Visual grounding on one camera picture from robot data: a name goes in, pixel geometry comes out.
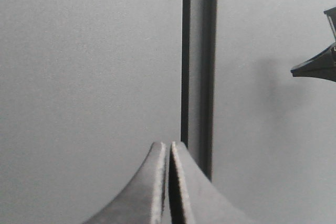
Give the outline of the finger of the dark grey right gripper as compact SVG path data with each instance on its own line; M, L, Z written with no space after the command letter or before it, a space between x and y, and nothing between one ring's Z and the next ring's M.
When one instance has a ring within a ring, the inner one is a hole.
M313 58L294 66L293 77L312 77L335 81L335 43Z

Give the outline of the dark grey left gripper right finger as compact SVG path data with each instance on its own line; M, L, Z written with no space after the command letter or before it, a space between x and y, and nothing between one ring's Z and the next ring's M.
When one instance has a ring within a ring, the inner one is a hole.
M172 223L255 223L218 192L182 142L171 145L169 203Z

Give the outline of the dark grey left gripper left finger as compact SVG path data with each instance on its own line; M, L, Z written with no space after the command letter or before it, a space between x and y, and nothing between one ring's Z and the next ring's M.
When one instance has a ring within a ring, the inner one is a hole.
M166 145L154 142L127 185L85 223L161 223L165 174Z

